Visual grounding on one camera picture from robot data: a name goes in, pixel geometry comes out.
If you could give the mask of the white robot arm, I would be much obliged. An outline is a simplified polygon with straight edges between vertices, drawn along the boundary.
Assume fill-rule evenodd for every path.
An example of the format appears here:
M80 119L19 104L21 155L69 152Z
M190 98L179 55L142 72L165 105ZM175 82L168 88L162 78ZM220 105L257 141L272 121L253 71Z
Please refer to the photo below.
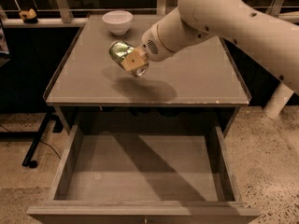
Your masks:
M242 0L178 0L178 6L142 35L142 43L121 62L141 70L188 46L222 37L280 80L263 109L274 119L299 92L299 27L259 12Z

